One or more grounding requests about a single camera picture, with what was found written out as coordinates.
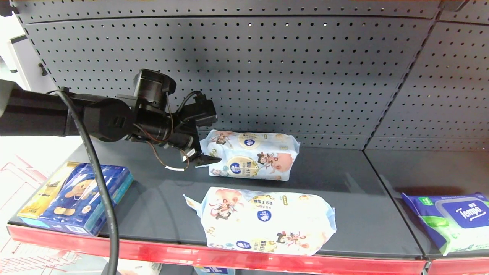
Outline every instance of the plastic packaging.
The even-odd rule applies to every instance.
[[[222,158],[209,166],[210,176],[288,181],[299,153],[293,136],[212,130],[200,141],[202,151]]]
[[[183,196],[212,248],[313,255],[336,232],[334,209],[316,195],[211,187],[202,203]]]
[[[489,201],[481,193],[465,196],[402,198],[419,216],[443,256],[489,248]]]
[[[127,167],[101,167],[115,207],[133,182],[133,176]],[[17,216],[38,228],[98,235],[106,218],[91,165],[67,162],[61,166]]]

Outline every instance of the black cable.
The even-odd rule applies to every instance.
[[[59,95],[71,113],[71,117],[75,122],[76,128],[78,129],[85,149],[87,150],[93,173],[95,174],[95,180],[97,182],[100,197],[102,198],[102,203],[105,209],[105,216],[107,217],[107,224],[109,225],[111,249],[108,274],[115,275],[117,274],[117,262],[119,261],[119,228],[117,227],[117,220],[115,218],[114,208],[112,207],[112,200],[109,195],[109,191],[107,190],[104,175],[102,174],[102,168],[100,167],[100,162],[98,161],[97,153],[95,152],[95,148],[93,147],[88,131],[80,116],[76,112],[76,107],[73,104],[73,101],[71,101],[71,99],[63,91],[56,91],[56,94]]]
[[[180,104],[180,107],[178,108],[177,110],[177,114],[180,113],[180,111],[182,110],[183,106],[185,105],[185,103],[187,103],[187,101],[193,96],[193,95],[200,95],[202,94],[202,92],[200,91],[192,91],[190,92],[182,101],[182,103]]]

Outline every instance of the blue wet wipes package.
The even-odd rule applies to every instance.
[[[489,249],[489,201],[481,193],[402,198],[421,219],[443,256]]]
[[[101,165],[115,207],[133,182],[127,167]],[[33,227],[96,236],[105,224],[104,207],[90,164],[68,162],[17,214]]]

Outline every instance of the wire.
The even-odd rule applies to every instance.
[[[180,104],[180,107],[178,108],[177,110],[177,114],[180,113],[180,111],[182,110],[183,106],[185,105],[185,103],[187,103],[187,101],[193,96],[193,95],[200,95],[202,94],[200,91],[191,91],[182,101],[182,103]]]
[[[141,125],[139,125],[139,124],[134,123],[134,126],[135,126],[136,128],[138,128],[138,129],[139,129],[141,132],[143,132],[143,133],[144,133],[144,135],[145,135],[147,138],[151,139],[151,140],[152,140],[152,141],[154,141],[154,142],[163,143],[163,142],[165,142],[165,141],[166,141],[166,139],[159,140],[159,139],[155,138],[155,137],[154,137],[154,136],[152,136],[150,133],[148,133],[146,130],[144,130],[144,129],[143,129],[143,127],[141,127]]]
[[[156,151],[156,148],[155,146],[146,140],[146,143],[149,144],[151,146],[151,149],[153,150],[153,154],[155,155],[156,159],[159,161],[159,163],[161,163],[161,165],[163,165],[166,169],[169,169],[169,170],[173,170],[173,171],[185,171],[187,170],[187,168],[190,166],[190,160],[188,158],[188,155],[185,151],[183,151],[182,149],[180,148],[177,148],[180,150],[180,152],[182,152],[184,155],[185,155],[185,159],[187,160],[187,167],[185,168],[175,168],[175,167],[171,167],[171,166],[168,166],[167,164],[165,164],[160,158],[159,158],[159,154],[158,152]]]
[[[162,142],[167,141],[173,133],[173,115],[172,115],[172,109],[170,109],[170,99],[168,98],[168,93],[166,94],[166,105],[168,106],[168,112],[170,112],[170,119],[172,121],[172,127],[170,129],[170,134],[165,139],[157,139],[154,136],[152,136],[150,133],[148,133],[148,131],[143,129],[143,127],[141,125],[136,124],[136,123],[133,124],[136,128],[138,128],[141,132],[143,132],[146,137],[148,137],[149,139],[151,139],[155,142],[158,142],[158,143],[162,143]]]
[[[107,185],[102,174],[102,168],[100,167],[100,162],[98,161],[97,153],[91,142],[88,131],[83,124],[80,116],[76,112],[76,107],[73,101],[63,92],[56,91],[61,100],[66,104],[73,118],[76,128],[82,138],[85,149],[87,150],[88,158],[92,166],[93,172],[95,174],[95,179],[100,192],[100,197],[102,198],[102,204],[105,209],[105,216],[107,217],[107,224],[109,225],[109,238],[111,242],[110,248],[110,259],[109,259],[109,275],[117,274],[117,263],[119,260],[119,228],[117,227],[117,220],[114,213],[114,208],[112,207],[112,200],[107,190]]]

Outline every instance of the robotic arm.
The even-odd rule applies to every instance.
[[[174,113],[166,113],[168,97],[176,89],[169,76],[141,69],[134,78],[134,95],[115,98],[70,93],[89,134],[101,141],[130,141],[177,147],[196,166],[221,159],[202,154],[197,127],[217,121],[214,103],[192,92]],[[185,105],[195,95],[195,103]],[[29,92],[0,80],[0,136],[72,136],[78,131],[68,108],[55,95]]]

